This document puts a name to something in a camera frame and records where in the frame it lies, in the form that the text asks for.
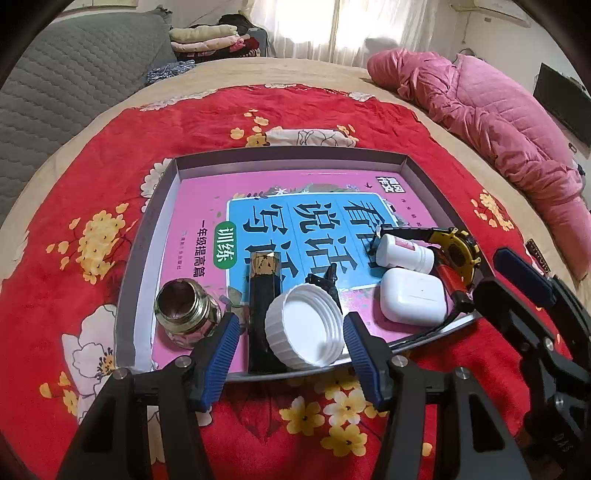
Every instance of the white pill bottle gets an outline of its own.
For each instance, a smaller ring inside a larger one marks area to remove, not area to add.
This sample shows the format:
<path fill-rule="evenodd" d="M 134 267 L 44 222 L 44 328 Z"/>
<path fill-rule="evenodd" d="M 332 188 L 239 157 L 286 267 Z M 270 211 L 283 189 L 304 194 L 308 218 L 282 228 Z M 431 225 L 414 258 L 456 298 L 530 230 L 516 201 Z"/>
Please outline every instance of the white pill bottle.
<path fill-rule="evenodd" d="M 419 273 L 429 273 L 434 260 L 432 250 L 388 234 L 380 239 L 375 254 L 375 261 L 381 267 L 402 267 Z"/>

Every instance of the pink book cover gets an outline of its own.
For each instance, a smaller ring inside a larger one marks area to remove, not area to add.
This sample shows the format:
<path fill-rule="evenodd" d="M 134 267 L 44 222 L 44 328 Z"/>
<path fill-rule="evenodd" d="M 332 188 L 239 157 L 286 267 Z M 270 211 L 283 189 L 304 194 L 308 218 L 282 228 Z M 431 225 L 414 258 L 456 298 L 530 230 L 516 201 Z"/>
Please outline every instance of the pink book cover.
<path fill-rule="evenodd" d="M 437 226 L 398 173 L 282 170 L 183 180 L 164 250 L 160 285 L 193 278 L 244 323 L 254 251 L 281 253 L 282 291 L 337 264 L 343 314 L 357 311 L 372 335 L 394 341 L 419 328 L 390 322 L 379 308 L 384 273 L 367 255 L 378 225 Z M 188 351 L 157 325 L 152 359 L 159 368 Z M 244 329 L 230 372 L 248 369 Z"/>

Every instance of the pile of clothes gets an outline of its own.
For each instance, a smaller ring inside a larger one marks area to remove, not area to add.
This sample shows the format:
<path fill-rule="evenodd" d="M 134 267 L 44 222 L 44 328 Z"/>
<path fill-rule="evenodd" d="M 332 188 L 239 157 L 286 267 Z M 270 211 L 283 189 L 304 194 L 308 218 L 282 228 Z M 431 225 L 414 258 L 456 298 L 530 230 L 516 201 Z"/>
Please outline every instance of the pile of clothes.
<path fill-rule="evenodd" d="M 236 57 L 259 57 L 259 42 L 247 32 L 252 25 L 242 15 L 224 15 L 218 25 L 173 28 L 171 46 L 180 61 L 204 61 Z"/>
<path fill-rule="evenodd" d="M 172 63 L 167 63 L 166 65 L 150 70 L 146 74 L 144 86 L 147 87 L 153 83 L 159 82 L 160 80 L 176 77 L 177 75 L 188 72 L 195 67 L 196 65 L 194 60 L 174 61 Z"/>

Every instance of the white curtain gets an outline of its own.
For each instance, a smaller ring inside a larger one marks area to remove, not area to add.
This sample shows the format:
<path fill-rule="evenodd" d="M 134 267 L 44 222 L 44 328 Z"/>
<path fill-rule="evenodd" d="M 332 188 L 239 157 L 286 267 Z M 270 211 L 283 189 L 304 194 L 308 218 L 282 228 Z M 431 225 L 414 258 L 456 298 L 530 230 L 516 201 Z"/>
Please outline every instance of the white curtain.
<path fill-rule="evenodd" d="M 437 0 L 248 0 L 244 11 L 269 34 L 279 58 L 365 66 L 385 48 L 427 50 Z"/>

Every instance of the gray cushion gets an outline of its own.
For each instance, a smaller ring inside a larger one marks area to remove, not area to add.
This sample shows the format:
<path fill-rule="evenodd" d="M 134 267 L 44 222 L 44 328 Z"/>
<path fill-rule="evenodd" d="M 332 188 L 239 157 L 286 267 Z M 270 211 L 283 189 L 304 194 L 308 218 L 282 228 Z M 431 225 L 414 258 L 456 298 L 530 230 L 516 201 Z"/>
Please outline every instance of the gray cushion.
<path fill-rule="evenodd" d="M 154 12 L 85 15 L 49 25 L 0 90 L 0 223 L 35 171 L 108 108 L 175 61 Z"/>

